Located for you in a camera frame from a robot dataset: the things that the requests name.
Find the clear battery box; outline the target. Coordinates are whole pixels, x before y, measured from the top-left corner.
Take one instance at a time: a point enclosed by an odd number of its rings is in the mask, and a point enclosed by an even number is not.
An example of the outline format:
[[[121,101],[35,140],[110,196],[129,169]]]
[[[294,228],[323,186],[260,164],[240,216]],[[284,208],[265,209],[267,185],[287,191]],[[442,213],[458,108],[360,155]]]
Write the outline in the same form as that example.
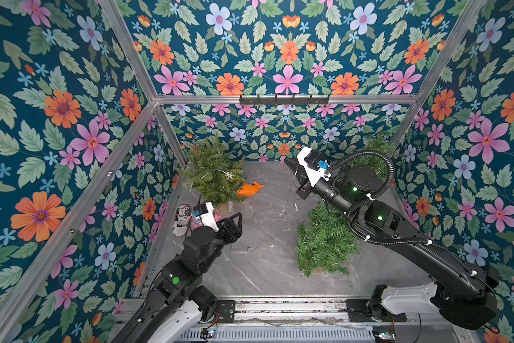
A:
[[[231,245],[231,251],[232,253],[236,254],[251,254],[254,253],[254,251],[257,250],[257,247],[250,247],[245,244],[232,244]]]

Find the thin wire string light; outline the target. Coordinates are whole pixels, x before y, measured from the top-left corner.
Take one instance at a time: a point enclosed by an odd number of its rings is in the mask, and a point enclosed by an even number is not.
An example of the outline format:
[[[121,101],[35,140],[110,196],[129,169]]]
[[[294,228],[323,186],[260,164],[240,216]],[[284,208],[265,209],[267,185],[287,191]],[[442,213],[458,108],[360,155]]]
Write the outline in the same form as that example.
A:
[[[249,162],[243,171],[248,183],[263,186],[237,207],[243,215],[243,246],[249,252],[268,248],[291,251],[298,219],[292,172],[279,162]]]

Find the light green fern christmas tree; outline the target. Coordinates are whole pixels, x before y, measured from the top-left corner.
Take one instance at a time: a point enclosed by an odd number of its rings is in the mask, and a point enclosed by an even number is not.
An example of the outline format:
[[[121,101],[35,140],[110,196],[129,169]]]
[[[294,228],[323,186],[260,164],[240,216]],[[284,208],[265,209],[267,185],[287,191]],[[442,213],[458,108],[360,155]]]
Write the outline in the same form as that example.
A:
[[[245,199],[238,191],[245,183],[242,161],[234,160],[218,137],[208,137],[188,147],[188,167],[181,173],[184,186],[219,207]]]

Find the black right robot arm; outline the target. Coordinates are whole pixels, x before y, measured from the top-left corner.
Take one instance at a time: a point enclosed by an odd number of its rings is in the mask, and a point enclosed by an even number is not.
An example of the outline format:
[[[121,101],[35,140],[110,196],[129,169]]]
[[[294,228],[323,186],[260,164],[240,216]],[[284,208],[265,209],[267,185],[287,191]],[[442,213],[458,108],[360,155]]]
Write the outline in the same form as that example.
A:
[[[477,330],[495,319],[499,272],[475,266],[417,230],[407,216],[379,200],[395,174],[379,151],[359,151],[334,164],[308,147],[286,165],[300,184],[298,195],[319,196],[338,210],[359,239],[390,249],[427,272],[431,282],[413,287],[379,284],[359,314],[391,322],[408,313],[439,314],[449,323]]]

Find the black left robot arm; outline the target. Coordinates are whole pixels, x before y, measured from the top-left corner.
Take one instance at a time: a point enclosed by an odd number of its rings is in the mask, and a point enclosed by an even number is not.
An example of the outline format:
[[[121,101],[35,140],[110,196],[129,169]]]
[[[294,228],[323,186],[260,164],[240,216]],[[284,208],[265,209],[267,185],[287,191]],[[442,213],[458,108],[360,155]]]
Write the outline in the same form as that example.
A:
[[[223,248],[242,234],[242,214],[203,223],[183,241],[183,251],[155,276],[137,312],[114,342],[175,342],[200,321],[210,320],[217,297],[202,286],[203,276]]]

